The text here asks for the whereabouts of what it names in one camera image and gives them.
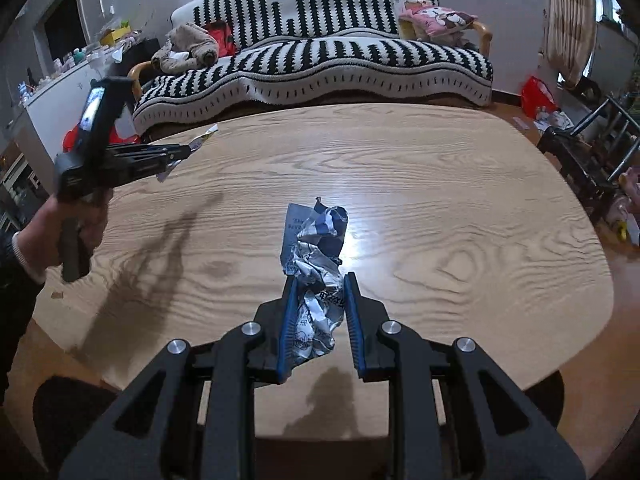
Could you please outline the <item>red shopping basket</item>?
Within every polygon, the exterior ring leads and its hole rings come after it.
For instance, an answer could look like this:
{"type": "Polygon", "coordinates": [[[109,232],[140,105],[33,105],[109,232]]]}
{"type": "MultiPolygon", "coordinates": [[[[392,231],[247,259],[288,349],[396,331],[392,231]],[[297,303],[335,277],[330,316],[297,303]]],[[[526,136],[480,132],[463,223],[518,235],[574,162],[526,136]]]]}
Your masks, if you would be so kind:
{"type": "Polygon", "coordinates": [[[524,114],[532,119],[535,119],[539,112],[553,113],[558,109],[548,86],[536,76],[526,79],[520,97],[524,114]]]}

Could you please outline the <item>red cushion on sofa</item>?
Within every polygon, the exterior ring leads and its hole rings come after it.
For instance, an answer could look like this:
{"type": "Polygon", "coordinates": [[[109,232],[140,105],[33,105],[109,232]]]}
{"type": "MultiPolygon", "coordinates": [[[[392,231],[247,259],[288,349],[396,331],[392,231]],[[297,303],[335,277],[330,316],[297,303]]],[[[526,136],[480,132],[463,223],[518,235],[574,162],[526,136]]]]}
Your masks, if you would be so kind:
{"type": "Polygon", "coordinates": [[[218,46],[218,56],[226,58],[238,53],[231,27],[226,21],[216,21],[205,26],[206,32],[215,40],[218,46]]]}

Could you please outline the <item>brown plush toy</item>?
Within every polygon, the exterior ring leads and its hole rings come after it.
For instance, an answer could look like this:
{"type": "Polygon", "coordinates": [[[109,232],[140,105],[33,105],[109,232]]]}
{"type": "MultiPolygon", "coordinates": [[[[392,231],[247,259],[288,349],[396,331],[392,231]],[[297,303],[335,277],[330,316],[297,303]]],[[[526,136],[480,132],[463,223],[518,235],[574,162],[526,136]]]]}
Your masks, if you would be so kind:
{"type": "Polygon", "coordinates": [[[166,35],[160,50],[152,56],[152,66],[167,75],[180,75],[217,63],[217,41],[206,30],[193,23],[180,24],[166,35]]]}

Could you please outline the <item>pink cartoon pillow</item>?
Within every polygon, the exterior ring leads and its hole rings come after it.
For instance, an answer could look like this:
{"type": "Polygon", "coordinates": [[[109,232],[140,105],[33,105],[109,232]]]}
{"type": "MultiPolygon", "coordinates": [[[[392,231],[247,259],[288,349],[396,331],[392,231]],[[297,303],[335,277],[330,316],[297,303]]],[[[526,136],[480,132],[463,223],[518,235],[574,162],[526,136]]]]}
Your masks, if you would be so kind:
{"type": "Polygon", "coordinates": [[[476,20],[473,14],[436,6],[425,0],[399,0],[397,3],[399,36],[405,40],[452,46],[476,20]]]}

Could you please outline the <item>patterned curtain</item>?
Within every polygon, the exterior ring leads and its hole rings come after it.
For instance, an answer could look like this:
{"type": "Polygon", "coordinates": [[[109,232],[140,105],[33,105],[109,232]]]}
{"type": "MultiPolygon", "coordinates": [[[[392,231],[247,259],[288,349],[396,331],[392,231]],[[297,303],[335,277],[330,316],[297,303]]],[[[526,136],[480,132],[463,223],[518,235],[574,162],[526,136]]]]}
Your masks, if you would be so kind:
{"type": "Polygon", "coordinates": [[[596,39],[596,0],[549,0],[544,57],[575,88],[596,39]]]}

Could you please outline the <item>silver blue foil wrapper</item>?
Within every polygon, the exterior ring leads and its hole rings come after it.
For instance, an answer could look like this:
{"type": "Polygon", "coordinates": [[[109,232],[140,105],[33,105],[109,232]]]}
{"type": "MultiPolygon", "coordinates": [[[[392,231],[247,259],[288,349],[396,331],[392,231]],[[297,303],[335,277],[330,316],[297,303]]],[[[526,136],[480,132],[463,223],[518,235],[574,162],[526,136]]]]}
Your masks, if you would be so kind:
{"type": "Polygon", "coordinates": [[[292,364],[302,365],[335,348],[334,330],[345,315],[341,251],[348,213],[341,206],[288,205],[280,263],[295,278],[292,364]]]}

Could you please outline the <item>white cabinet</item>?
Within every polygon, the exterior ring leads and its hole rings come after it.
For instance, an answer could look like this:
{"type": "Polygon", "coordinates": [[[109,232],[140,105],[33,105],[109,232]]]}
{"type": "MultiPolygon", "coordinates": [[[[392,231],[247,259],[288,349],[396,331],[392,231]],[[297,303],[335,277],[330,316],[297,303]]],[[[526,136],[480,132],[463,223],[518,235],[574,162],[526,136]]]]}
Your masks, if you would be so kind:
{"type": "Polygon", "coordinates": [[[54,160],[63,151],[63,141],[79,122],[91,83],[107,76],[126,76],[145,55],[134,48],[111,50],[82,62],[51,79],[22,105],[16,89],[11,91],[14,119],[9,126],[10,141],[20,151],[9,157],[2,184],[16,197],[24,188],[32,194],[54,187],[54,160]]]}

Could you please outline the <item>black wooden chair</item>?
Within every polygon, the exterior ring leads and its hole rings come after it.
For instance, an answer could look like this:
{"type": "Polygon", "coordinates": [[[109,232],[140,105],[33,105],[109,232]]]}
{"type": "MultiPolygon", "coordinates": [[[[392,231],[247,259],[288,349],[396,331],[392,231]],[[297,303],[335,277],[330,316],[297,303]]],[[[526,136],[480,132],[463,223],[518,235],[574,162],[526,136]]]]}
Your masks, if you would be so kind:
{"type": "Polygon", "coordinates": [[[620,192],[618,177],[639,151],[639,122],[609,96],[573,127],[548,127],[537,148],[560,163],[561,176],[596,223],[620,192]]]}

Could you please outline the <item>black white striped sofa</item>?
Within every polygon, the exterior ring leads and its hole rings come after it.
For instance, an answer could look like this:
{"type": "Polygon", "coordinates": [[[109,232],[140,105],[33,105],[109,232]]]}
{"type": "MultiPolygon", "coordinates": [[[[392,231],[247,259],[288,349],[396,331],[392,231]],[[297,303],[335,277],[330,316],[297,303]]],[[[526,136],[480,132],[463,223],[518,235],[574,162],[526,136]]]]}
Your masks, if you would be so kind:
{"type": "MultiPolygon", "coordinates": [[[[332,92],[392,100],[455,94],[486,106],[494,68],[473,48],[401,37],[407,0],[193,0],[175,26],[223,21],[238,50],[215,65],[148,82],[132,119],[137,132],[195,125],[243,102],[290,106],[332,92]]],[[[439,0],[410,0],[436,6],[439,0]]]]}

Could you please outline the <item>white torn wrapper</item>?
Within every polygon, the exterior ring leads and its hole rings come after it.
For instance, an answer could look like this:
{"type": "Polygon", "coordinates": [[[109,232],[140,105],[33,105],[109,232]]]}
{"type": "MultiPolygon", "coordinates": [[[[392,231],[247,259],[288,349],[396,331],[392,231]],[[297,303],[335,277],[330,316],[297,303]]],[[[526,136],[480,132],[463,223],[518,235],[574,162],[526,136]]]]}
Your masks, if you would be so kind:
{"type": "MultiPolygon", "coordinates": [[[[199,134],[198,136],[196,136],[195,138],[193,138],[190,142],[189,142],[189,146],[190,146],[190,150],[192,153],[196,152],[197,150],[199,150],[202,145],[209,139],[211,138],[216,132],[218,131],[218,125],[212,125],[210,126],[204,133],[199,134]]],[[[183,159],[176,159],[173,162],[170,162],[167,166],[167,169],[164,172],[161,172],[160,174],[158,174],[157,177],[157,181],[158,182],[165,182],[166,179],[168,178],[168,176],[175,170],[175,168],[180,165],[183,162],[183,159]]]]}

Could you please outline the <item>yellow toy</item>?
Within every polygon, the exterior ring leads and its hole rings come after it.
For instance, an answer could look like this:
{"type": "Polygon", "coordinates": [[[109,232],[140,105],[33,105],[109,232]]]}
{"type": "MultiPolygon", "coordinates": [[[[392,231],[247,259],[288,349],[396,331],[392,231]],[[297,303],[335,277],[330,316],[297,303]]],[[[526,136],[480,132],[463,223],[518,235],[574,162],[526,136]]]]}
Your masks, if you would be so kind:
{"type": "Polygon", "coordinates": [[[617,236],[618,240],[621,243],[625,244],[629,236],[628,229],[627,229],[627,222],[625,220],[616,220],[613,223],[612,229],[615,235],[617,236]]]}

